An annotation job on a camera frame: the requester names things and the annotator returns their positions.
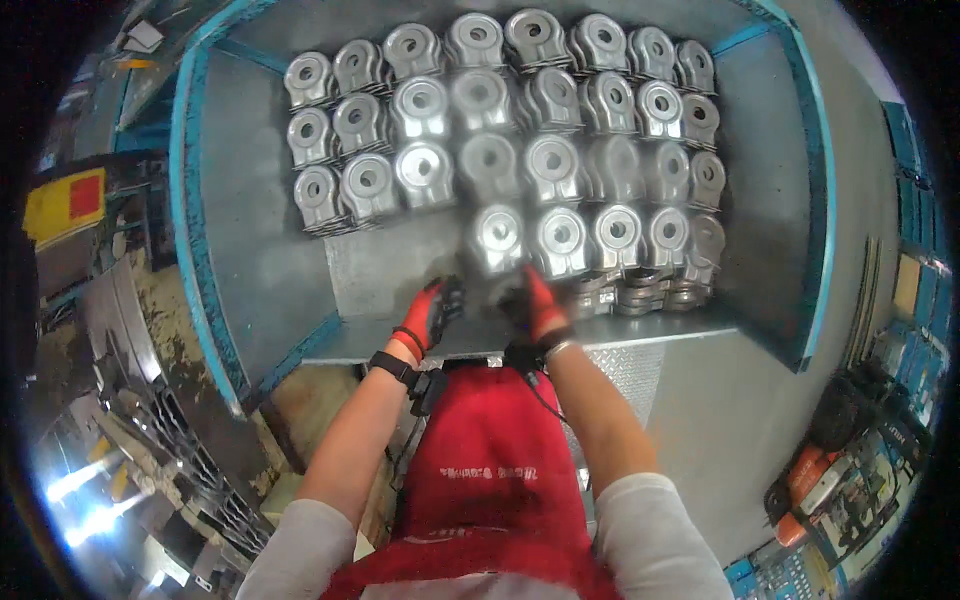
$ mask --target red apron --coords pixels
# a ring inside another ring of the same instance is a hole
[[[553,386],[538,391],[557,408]],[[564,431],[513,369],[450,374],[403,484],[392,540],[337,571],[323,598],[365,586],[511,572],[616,598],[590,551]]]

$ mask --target stacked metal part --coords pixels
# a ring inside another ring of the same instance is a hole
[[[726,173],[698,42],[675,46],[651,26],[627,35],[599,13],[564,30],[523,9],[504,28],[464,14],[443,39],[403,24],[382,49],[355,40],[324,61],[306,53],[285,79],[306,231],[460,204],[484,276],[530,258],[569,282],[575,316],[686,310],[709,296]]]

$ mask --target diamond plate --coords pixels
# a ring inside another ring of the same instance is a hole
[[[654,407],[666,344],[637,344],[618,348],[585,346],[584,352],[610,378],[634,409],[636,418],[646,427]],[[569,425],[564,425],[564,433],[574,464],[578,468],[585,467],[584,451]]]

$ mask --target forearm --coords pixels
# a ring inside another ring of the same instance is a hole
[[[584,450],[594,498],[621,477],[658,470],[656,451],[633,408],[579,346],[561,349],[547,367]]]
[[[415,358],[400,342],[392,340],[385,349],[415,364]],[[297,498],[313,498],[332,506],[357,529],[406,397],[406,387],[393,375],[372,369],[327,428],[310,459]]]

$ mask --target light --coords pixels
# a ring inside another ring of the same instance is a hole
[[[63,497],[71,492],[79,490],[87,481],[93,479],[106,470],[105,459],[100,459],[92,465],[87,465],[80,470],[75,470],[47,488],[47,500],[50,502],[60,502]]]
[[[114,504],[110,508],[98,508],[86,518],[86,521],[84,521],[81,527],[67,531],[63,537],[71,548],[76,548],[84,543],[90,536],[112,531],[113,523],[116,519],[139,504],[146,497],[147,494],[139,493],[129,500]]]

